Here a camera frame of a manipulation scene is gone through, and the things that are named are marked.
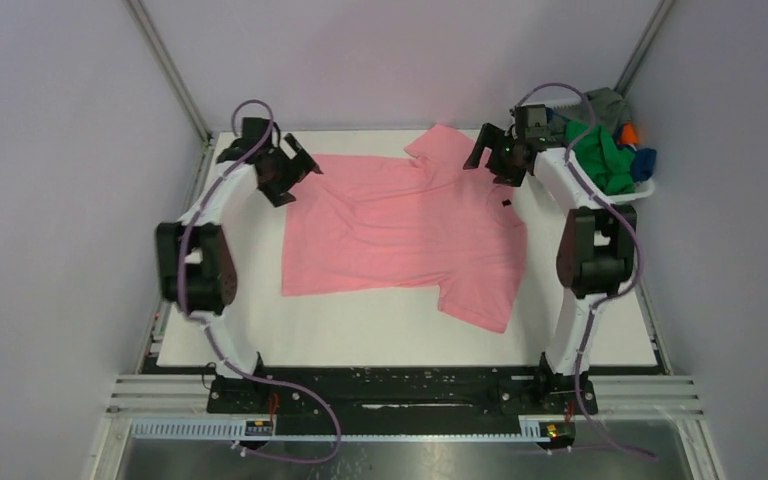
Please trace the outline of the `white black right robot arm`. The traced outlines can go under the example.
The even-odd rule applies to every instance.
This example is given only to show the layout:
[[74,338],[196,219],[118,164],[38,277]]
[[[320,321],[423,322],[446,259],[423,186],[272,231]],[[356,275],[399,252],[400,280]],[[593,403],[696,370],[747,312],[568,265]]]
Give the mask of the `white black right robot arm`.
[[583,391],[601,307],[621,295],[635,271],[637,216],[589,178],[575,156],[576,142],[551,132],[545,105],[517,106],[512,117],[506,129],[481,126],[464,167],[485,166],[495,183],[509,187],[533,176],[566,213],[556,256],[562,307],[530,388],[539,407],[557,412]]

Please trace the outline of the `pink t-shirt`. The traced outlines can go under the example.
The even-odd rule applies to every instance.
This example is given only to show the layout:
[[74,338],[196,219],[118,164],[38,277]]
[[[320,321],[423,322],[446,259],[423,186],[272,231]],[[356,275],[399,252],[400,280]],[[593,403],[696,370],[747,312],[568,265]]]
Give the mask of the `pink t-shirt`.
[[294,186],[281,291],[439,290],[439,311],[502,333],[527,263],[527,227],[512,188],[466,169],[474,143],[435,125],[403,157],[319,154]]

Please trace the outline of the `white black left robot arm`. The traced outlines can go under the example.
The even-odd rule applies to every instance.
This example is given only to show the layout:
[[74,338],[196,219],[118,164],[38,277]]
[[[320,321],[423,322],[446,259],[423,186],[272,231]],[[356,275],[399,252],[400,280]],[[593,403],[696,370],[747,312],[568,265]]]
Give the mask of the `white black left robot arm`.
[[255,194],[282,208],[295,201],[293,187],[321,169],[292,134],[262,117],[242,119],[216,167],[216,177],[178,220],[157,225],[158,280],[163,299],[204,334],[217,374],[237,378],[232,398],[256,411],[269,401],[271,387],[256,375],[260,353],[228,329],[228,311],[238,291],[229,230],[237,209]]

